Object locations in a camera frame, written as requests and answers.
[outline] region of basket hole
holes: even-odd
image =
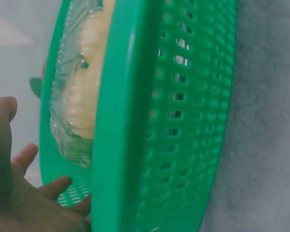
[[[196,147],[196,143],[189,143],[185,145],[186,149],[194,149]]]
[[[216,80],[219,80],[219,81],[222,79],[218,73],[215,75],[215,78],[216,78]]]
[[[195,5],[195,2],[194,2],[194,0],[186,0],[187,2],[189,2],[191,5]]]
[[[204,140],[202,141],[202,144],[203,144],[203,146],[208,146],[208,145],[211,144],[211,140],[210,140],[210,139],[204,139]]]
[[[178,135],[178,132],[179,132],[179,128],[174,128],[174,129],[166,130],[164,132],[164,135],[165,136],[175,136],[175,135]]]
[[[177,44],[186,50],[190,50],[190,45],[186,42],[186,40],[179,39],[177,40]]]
[[[192,112],[190,117],[193,119],[201,120],[203,115],[200,112]]]
[[[175,145],[168,145],[162,148],[162,153],[173,153],[176,150]]]
[[[160,229],[160,227],[155,227],[155,228],[153,228],[150,232],[155,232],[155,231],[157,231],[157,230],[159,230]]]
[[[168,190],[162,191],[159,194],[154,196],[154,200],[155,201],[162,200],[162,199],[166,198],[168,196],[168,194],[169,194]]]
[[[221,61],[220,61],[220,60],[216,60],[216,65],[217,65],[218,67],[221,67]]]
[[[176,211],[178,211],[179,209],[181,208],[181,206],[175,206],[172,210],[174,211],[174,212],[176,212]]]
[[[196,177],[194,177],[194,180],[197,182],[201,181],[202,179],[203,179],[203,174],[198,174]]]
[[[194,185],[191,190],[192,191],[198,191],[200,189],[200,185]]]
[[[201,159],[204,159],[208,156],[209,152],[208,151],[204,151],[200,154]]]
[[[212,92],[213,93],[219,93],[219,88],[218,87],[212,87]]]
[[[209,101],[209,105],[211,107],[213,107],[213,108],[216,108],[216,107],[218,107],[219,102],[217,100],[215,100],[215,99],[212,99],[212,100]]]
[[[173,100],[177,100],[177,101],[183,101],[184,100],[184,94],[183,93],[172,93],[171,98]]]
[[[181,56],[175,56],[174,60],[177,64],[188,66],[188,59],[183,58]]]
[[[186,8],[182,8],[182,13],[183,13],[183,15],[187,16],[190,19],[193,19],[194,18],[193,17],[193,14],[190,13]]]
[[[195,81],[194,82],[194,86],[198,89],[202,89],[202,90],[205,90],[207,85],[206,85],[206,82],[205,81]]]
[[[206,167],[206,163],[200,163],[199,166],[197,167],[197,170],[200,171]]]
[[[181,189],[183,189],[186,185],[187,185],[187,182],[184,182],[184,183],[182,183],[182,184],[177,185],[177,186],[176,186],[176,189],[177,189],[177,190],[181,190]]]
[[[157,89],[153,90],[152,97],[156,98],[159,96],[159,91]]]
[[[197,64],[196,69],[199,73],[201,73],[202,75],[205,75],[205,76],[207,76],[209,73],[208,67],[206,67],[205,65],[202,65],[202,64]]]
[[[155,116],[156,116],[156,111],[155,110],[150,110],[149,117],[154,118]]]
[[[159,169],[164,171],[164,170],[172,168],[173,166],[174,166],[174,162],[168,162],[168,163],[164,163],[160,165]]]
[[[188,174],[189,174],[189,172],[190,172],[190,170],[189,170],[189,169],[187,169],[187,170],[184,170],[184,171],[182,171],[182,172],[180,172],[180,173],[179,173],[179,177],[185,177],[186,175],[188,175]]]
[[[198,55],[203,60],[206,60],[206,61],[210,60],[210,55],[207,52],[205,52],[204,50],[202,50],[202,49],[199,49]]]
[[[173,80],[178,81],[180,83],[186,83],[186,77],[178,73],[173,74]]]
[[[161,49],[159,49],[159,51],[158,51],[158,57],[162,57],[162,50]]]
[[[180,118],[181,115],[182,115],[181,111],[170,111],[168,113],[168,117],[170,117],[170,118]]]
[[[198,105],[203,105],[204,104],[204,98],[203,97],[195,96],[195,97],[193,97],[193,101],[196,104],[198,104]]]
[[[180,27],[183,31],[185,31],[185,32],[187,32],[187,33],[189,33],[189,34],[192,34],[192,29],[191,29],[190,27],[188,27],[187,24],[185,24],[185,23],[180,23],[180,24],[179,24],[179,27]]]
[[[182,159],[182,163],[183,164],[189,164],[189,163],[193,162],[193,160],[194,160],[194,155],[191,155],[189,157],[183,158]]]
[[[213,113],[208,113],[208,114],[206,115],[206,118],[207,118],[207,120],[209,120],[209,121],[214,121],[214,120],[216,119],[216,115],[213,114]]]
[[[199,128],[189,128],[188,134],[197,134],[197,133],[199,133],[199,131],[200,131]]]
[[[206,127],[205,132],[206,133],[212,133],[214,131],[213,127]]]
[[[180,194],[180,195],[178,195],[178,196],[176,196],[176,197],[174,197],[174,201],[175,202],[177,202],[177,201],[179,201],[179,200],[181,200],[181,199],[183,199],[184,198],[184,194]]]
[[[163,20],[164,21],[169,21],[169,19],[170,19],[169,15],[167,13],[164,13],[163,14]]]
[[[159,180],[159,181],[157,182],[157,185],[158,185],[158,186],[165,186],[165,185],[169,184],[170,182],[171,182],[171,177],[168,176],[168,177],[166,177],[166,178],[163,178],[163,179]]]
[[[156,77],[161,77],[161,73],[162,73],[162,72],[161,72],[161,69],[156,69],[156,70],[155,70],[155,76],[156,76]]]

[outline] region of background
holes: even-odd
[[[15,155],[38,143],[40,77],[60,0],[0,0],[0,97],[16,96]],[[202,232],[290,232],[290,0],[238,0],[229,124]],[[38,159],[27,172],[41,184]]]

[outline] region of hand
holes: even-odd
[[[68,177],[35,188],[25,178],[38,148],[30,144],[11,161],[10,122],[17,110],[14,98],[0,98],[0,232],[90,232],[90,196],[70,208],[56,203],[71,184]]]

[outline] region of green plastic basket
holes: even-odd
[[[66,15],[71,4],[89,2],[63,0],[50,46],[41,106],[43,182],[72,177],[58,199],[62,206],[92,193],[95,232],[195,232],[228,118],[236,0],[117,0],[92,170],[60,155],[49,126]]]

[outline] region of finger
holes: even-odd
[[[17,111],[15,98],[0,98],[0,202],[12,191],[13,176],[11,170],[12,133],[10,121]]]
[[[0,108],[11,122],[17,112],[17,101],[14,97],[0,98]]]
[[[25,146],[15,158],[12,159],[12,163],[16,163],[18,167],[20,167],[23,175],[25,175],[28,167],[34,161],[38,151],[39,148],[36,144],[29,144]]]
[[[86,196],[79,204],[69,207],[68,210],[84,217],[88,216],[91,210],[91,195]]]
[[[48,185],[39,187],[39,190],[48,199],[56,201],[59,195],[67,190],[71,183],[71,178],[69,178],[68,176],[62,176]]]

